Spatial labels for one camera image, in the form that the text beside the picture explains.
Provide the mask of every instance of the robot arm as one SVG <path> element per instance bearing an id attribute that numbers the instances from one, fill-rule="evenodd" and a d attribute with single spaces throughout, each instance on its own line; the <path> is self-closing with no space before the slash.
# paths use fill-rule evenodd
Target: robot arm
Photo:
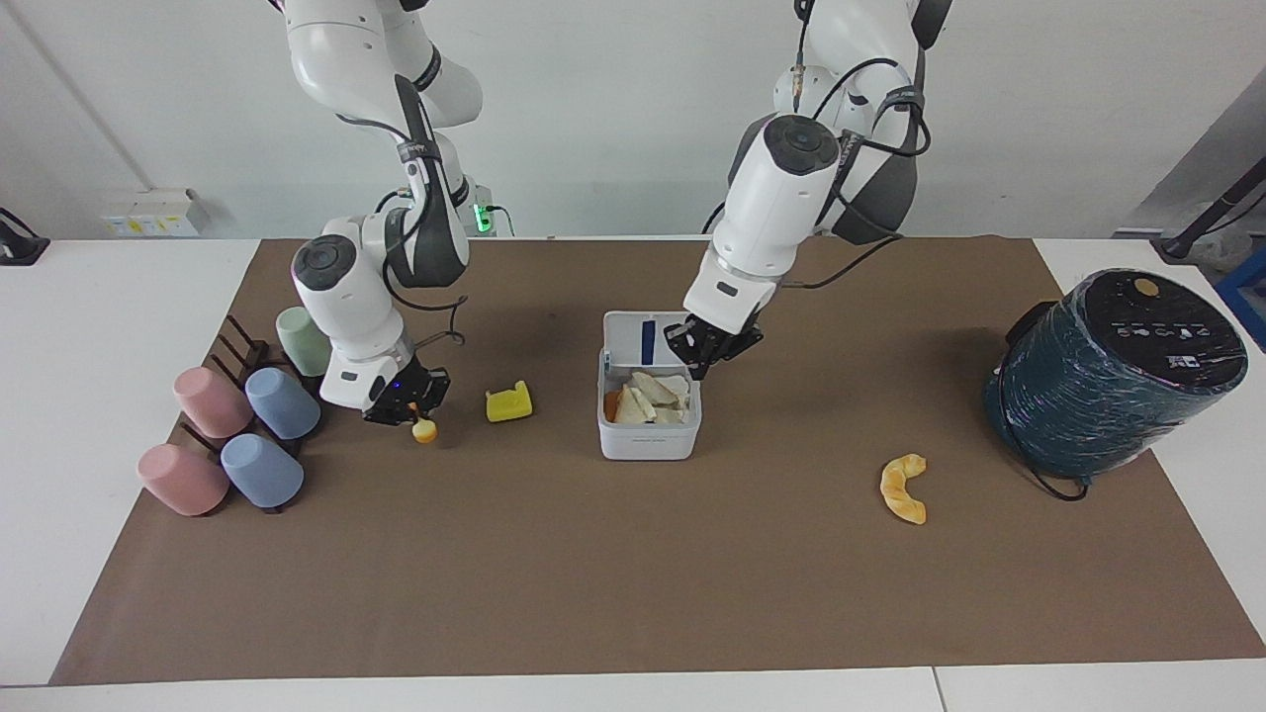
<path id="1" fill-rule="evenodd" d="M 810 0 L 804 8 L 808 39 L 827 66 L 793 67 L 775 89 L 781 115 L 748 128 L 725 213 L 686 293 L 690 315 L 665 329 L 696 380 L 763 338 L 756 318 L 809 234 L 829 226 L 862 243 L 900 227 L 914 196 L 914 156 L 929 146 L 919 147 L 919 137 L 931 141 L 923 49 L 948 6 Z"/>
<path id="2" fill-rule="evenodd" d="M 353 125 L 390 137 L 415 207 L 337 218 L 295 255 L 291 275 L 333 353 L 322 398 L 396 424 L 425 417 L 448 388 L 424 369 L 385 280 L 447 286 L 470 248 L 454 208 L 472 190 L 437 125 L 472 120 L 482 94 L 471 73 L 427 38 L 413 0 L 285 0 L 291 65 L 300 86 Z"/>

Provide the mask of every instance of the wall socket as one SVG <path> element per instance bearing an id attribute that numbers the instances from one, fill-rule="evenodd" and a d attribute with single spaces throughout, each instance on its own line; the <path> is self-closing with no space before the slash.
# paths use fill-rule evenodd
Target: wall socket
<path id="1" fill-rule="evenodd" d="M 116 196 L 101 219 L 115 237 L 203 237 L 210 219 L 187 189 Z"/>

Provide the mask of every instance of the white storage box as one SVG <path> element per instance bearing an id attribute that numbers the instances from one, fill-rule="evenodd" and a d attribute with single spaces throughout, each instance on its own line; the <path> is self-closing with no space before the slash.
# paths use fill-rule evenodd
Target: white storage box
<path id="1" fill-rule="evenodd" d="M 608 312 L 603 317 L 603 351 L 598 356 L 598 433 L 609 460 L 685 460 L 695 448 L 704 417 L 699 381 L 668 348 L 663 328 L 680 324 L 685 312 Z M 606 419 L 603 398 L 619 390 L 633 371 L 652 376 L 681 375 L 690 381 L 690 405 L 681 424 L 622 426 Z"/>

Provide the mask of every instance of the green cup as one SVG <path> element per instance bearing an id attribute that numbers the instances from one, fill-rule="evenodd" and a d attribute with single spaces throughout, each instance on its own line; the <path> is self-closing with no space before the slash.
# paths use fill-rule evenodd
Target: green cup
<path id="1" fill-rule="evenodd" d="M 329 367 L 329 337 L 316 328 L 308 309 L 291 307 L 277 314 L 277 340 L 300 374 L 325 375 Z"/>

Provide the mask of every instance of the brown tablecloth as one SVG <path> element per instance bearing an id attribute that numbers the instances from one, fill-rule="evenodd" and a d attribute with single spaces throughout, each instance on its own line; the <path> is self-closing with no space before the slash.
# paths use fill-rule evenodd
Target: brown tablecloth
<path id="1" fill-rule="evenodd" d="M 275 340 L 296 242 L 233 304 Z M 1037 489 L 989 429 L 1001 334 L 1060 295 L 1029 242 L 908 241 L 714 369 L 685 462 L 609 462 L 601 317 L 676 310 L 700 243 L 477 243 L 441 440 L 328 408 L 296 503 L 184 518 L 142 493 L 54 683 L 763 670 L 1263 656 L 1151 455 L 1086 502 Z M 814 241 L 796 277 L 858 250 Z M 443 317 L 406 313 L 420 337 Z M 489 424 L 524 379 L 537 413 Z M 879 494 L 919 452 L 924 527 Z"/>

